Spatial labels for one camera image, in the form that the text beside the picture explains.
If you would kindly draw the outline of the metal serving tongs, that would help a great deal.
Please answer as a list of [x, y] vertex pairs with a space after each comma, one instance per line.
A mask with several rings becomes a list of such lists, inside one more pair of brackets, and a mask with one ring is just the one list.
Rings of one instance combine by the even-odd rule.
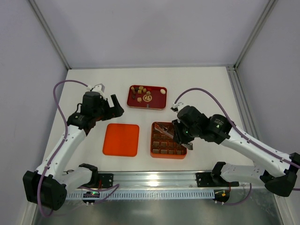
[[[174, 138], [174, 131], [172, 130], [172, 123], [162, 123], [162, 122], [154, 122], [154, 129], [160, 132], [163, 135], [166, 135], [168, 138]], [[187, 144], [181, 144], [181, 146], [185, 147], [187, 150], [193, 150], [193, 144], [191, 142]]]

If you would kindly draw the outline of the orange box lid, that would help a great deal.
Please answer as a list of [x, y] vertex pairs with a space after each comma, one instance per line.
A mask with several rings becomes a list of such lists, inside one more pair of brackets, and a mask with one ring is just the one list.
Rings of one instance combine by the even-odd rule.
[[103, 154], [107, 156], [135, 157], [138, 151], [139, 126], [111, 123], [107, 126]]

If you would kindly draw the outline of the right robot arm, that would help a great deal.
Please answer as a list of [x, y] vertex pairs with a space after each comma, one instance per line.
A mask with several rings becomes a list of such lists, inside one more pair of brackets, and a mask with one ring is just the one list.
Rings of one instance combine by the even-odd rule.
[[295, 189], [300, 169], [299, 153], [280, 152], [250, 136], [223, 115], [207, 117], [195, 107], [183, 103], [173, 104], [171, 110], [177, 114], [177, 119], [172, 121], [176, 143], [188, 144], [201, 138], [235, 150], [253, 161], [253, 166], [217, 162], [211, 172], [216, 184], [258, 184], [281, 197], [288, 197]]

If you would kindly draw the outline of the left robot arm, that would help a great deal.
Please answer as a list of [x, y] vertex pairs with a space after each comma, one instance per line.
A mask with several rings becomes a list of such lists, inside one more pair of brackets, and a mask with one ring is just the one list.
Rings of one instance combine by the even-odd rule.
[[98, 121], [120, 117], [124, 109], [116, 95], [111, 95], [113, 106], [97, 91], [87, 91], [76, 111], [66, 119], [65, 132], [42, 164], [23, 176], [23, 185], [28, 202], [51, 210], [58, 210], [67, 195], [77, 188], [96, 188], [99, 183], [98, 168], [80, 164], [73, 172], [63, 171], [77, 147], [87, 137]]

